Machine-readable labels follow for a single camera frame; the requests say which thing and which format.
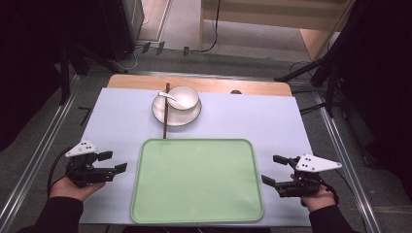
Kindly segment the person's left hand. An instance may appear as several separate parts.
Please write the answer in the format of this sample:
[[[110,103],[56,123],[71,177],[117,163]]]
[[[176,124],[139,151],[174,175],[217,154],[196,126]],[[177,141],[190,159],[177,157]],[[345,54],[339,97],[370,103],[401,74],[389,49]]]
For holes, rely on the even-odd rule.
[[[78,187],[64,177],[51,186],[50,198],[68,197],[84,202],[90,195],[101,189],[105,183],[90,183],[85,187]]]

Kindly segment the brown wooden chopsticks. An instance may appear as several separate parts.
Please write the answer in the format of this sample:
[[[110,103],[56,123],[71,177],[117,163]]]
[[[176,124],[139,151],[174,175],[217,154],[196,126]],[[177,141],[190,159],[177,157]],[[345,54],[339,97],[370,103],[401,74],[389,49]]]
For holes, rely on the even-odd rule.
[[[170,83],[166,83],[165,93],[168,94],[169,90],[170,90]],[[169,112],[169,106],[168,106],[167,97],[164,97],[163,134],[162,134],[163,139],[167,138],[168,112]]]

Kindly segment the person's right hand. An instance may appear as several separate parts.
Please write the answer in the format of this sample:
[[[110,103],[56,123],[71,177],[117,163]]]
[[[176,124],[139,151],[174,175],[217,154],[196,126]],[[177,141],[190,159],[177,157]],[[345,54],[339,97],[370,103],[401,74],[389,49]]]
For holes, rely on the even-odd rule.
[[[303,196],[301,197],[301,201],[310,213],[336,204],[334,193],[323,184],[320,185],[316,194]]]

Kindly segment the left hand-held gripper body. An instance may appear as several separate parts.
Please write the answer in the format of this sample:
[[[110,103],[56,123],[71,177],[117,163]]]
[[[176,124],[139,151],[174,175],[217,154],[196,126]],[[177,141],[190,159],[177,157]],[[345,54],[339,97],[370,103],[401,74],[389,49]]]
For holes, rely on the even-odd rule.
[[[80,141],[72,147],[65,156],[69,159],[66,165],[66,177],[78,187],[85,187],[90,183],[111,182],[114,176],[109,175],[112,168],[95,168],[93,163],[97,160],[97,146],[91,141]]]

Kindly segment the wooden table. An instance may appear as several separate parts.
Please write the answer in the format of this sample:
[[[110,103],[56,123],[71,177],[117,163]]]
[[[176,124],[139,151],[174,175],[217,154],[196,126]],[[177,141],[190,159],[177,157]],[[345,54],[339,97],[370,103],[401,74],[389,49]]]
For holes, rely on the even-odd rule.
[[[191,86],[199,92],[270,95],[292,97],[292,91],[286,83],[254,82],[228,79],[206,79],[200,77],[167,77],[161,75],[113,75],[108,87],[163,90],[167,84],[171,87],[179,85]]]

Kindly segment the light wooden shelf unit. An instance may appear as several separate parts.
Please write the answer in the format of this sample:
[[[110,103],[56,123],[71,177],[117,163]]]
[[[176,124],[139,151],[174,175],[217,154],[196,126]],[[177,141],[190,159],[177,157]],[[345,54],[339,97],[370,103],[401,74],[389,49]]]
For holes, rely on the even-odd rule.
[[[204,21],[222,21],[298,28],[312,60],[321,57],[335,32],[340,32],[356,0],[201,0],[199,47]]]

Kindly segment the green plastic tray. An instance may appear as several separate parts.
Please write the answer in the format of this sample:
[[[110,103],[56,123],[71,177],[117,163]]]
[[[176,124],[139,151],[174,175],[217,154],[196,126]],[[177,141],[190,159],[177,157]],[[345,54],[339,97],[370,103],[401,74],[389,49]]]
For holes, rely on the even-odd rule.
[[[150,139],[143,144],[131,207],[135,222],[243,222],[262,215],[249,141]]]

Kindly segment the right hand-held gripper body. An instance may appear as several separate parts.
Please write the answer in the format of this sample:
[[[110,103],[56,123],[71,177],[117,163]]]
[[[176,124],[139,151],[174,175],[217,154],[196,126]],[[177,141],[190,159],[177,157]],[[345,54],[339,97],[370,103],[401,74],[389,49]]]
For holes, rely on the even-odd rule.
[[[320,176],[321,172],[336,170],[342,164],[336,161],[324,159],[312,154],[303,154],[292,158],[294,180],[292,182],[277,183],[276,190],[281,197],[311,196],[318,192],[321,184],[324,184]]]

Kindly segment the black cabinet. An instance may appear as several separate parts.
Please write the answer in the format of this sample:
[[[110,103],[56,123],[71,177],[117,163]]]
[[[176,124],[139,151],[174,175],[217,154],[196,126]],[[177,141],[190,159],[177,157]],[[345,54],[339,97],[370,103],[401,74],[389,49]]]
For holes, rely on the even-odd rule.
[[[142,0],[100,0],[107,28],[110,57],[124,59],[134,51],[145,18]]]

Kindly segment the metal floor rail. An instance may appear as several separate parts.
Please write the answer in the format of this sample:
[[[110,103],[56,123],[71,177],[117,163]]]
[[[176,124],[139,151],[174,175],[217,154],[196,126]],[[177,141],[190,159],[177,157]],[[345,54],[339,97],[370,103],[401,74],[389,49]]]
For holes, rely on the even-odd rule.
[[[329,116],[325,107],[321,108],[321,114],[323,116],[326,129],[335,148],[337,156],[342,163],[342,169],[345,173],[346,181],[349,183],[349,186],[353,190],[358,210],[360,211],[360,215],[364,222],[365,232],[382,233],[373,208],[369,203],[369,200],[361,185],[361,181],[353,166],[349,153],[347,152],[346,147],[342,141],[334,118]]]
[[[70,111],[70,108],[77,95],[80,84],[82,83],[84,76],[75,75],[70,82],[69,87],[72,92],[69,94],[68,99],[58,107],[54,114],[50,125],[44,133],[42,140],[34,150],[28,164],[26,165],[23,173],[18,180],[15,188],[9,195],[5,207],[0,214],[0,233],[7,233],[9,230],[17,212],[20,208],[30,186],[33,184],[37,173],[39,172],[47,153],[49,152],[54,138],[56,137],[64,119]]]

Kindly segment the pale blue table cover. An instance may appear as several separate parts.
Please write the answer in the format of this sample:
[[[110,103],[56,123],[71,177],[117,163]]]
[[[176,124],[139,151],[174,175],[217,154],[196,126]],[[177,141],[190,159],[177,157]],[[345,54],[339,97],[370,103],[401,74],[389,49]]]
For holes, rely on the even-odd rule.
[[[154,90],[105,88],[101,91],[84,137],[113,157],[111,167],[126,163],[115,177],[85,202],[83,223],[133,224],[131,216],[136,176],[143,144],[163,139],[163,126],[152,113]],[[202,110],[192,123],[168,127],[167,139],[244,139],[254,149],[263,215],[256,221],[162,223],[152,225],[306,226],[308,213],[296,198],[282,199],[261,175],[285,181],[291,168],[273,162],[275,154],[296,157],[311,151],[306,131],[292,97],[202,93]]]

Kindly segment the white plate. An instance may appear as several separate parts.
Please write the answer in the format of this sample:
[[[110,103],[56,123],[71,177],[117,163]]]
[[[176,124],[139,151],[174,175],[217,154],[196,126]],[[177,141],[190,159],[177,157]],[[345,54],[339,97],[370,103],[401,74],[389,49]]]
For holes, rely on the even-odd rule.
[[[168,112],[168,125],[169,126],[183,126],[196,120],[201,113],[201,101],[190,110],[180,111],[169,106]],[[161,123],[163,123],[164,113],[164,97],[157,96],[152,104],[152,112],[154,117]]]

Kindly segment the black metal stand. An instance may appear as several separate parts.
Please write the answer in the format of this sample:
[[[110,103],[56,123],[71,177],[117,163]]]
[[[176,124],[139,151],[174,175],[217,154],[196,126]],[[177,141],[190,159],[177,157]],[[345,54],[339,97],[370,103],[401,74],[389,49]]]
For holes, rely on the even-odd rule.
[[[75,72],[79,75],[86,75],[88,66],[85,56],[96,61],[98,64],[107,68],[115,74],[126,74],[125,69],[121,69],[106,59],[99,56],[97,53],[89,50],[77,43],[66,42],[60,48],[60,76],[61,76],[61,99],[59,105],[62,106],[67,102],[71,94],[69,65],[72,65]]]

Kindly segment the white bowl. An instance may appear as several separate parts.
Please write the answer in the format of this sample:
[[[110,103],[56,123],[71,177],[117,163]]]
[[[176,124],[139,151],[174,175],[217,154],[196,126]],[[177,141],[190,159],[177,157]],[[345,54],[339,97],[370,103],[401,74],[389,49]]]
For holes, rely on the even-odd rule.
[[[190,86],[175,86],[169,90],[169,94],[175,99],[168,98],[168,105],[180,111],[192,109],[199,100],[197,91]]]

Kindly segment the white ceramic spoon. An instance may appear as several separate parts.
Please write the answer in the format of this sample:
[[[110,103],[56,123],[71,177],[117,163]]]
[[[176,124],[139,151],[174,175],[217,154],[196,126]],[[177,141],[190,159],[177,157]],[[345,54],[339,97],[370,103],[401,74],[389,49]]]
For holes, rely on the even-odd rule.
[[[170,98],[170,99],[172,99],[173,101],[175,101],[178,105],[180,105],[180,106],[182,106],[182,107],[185,107],[185,108],[188,108],[188,106],[185,105],[185,104],[182,102],[182,100],[180,100],[179,98],[177,98],[177,97],[175,97],[175,96],[173,96],[173,95],[170,95],[169,93],[166,93],[166,92],[164,92],[164,91],[160,91],[160,92],[158,93],[158,95],[159,95],[159,96],[166,97],[166,98]]]

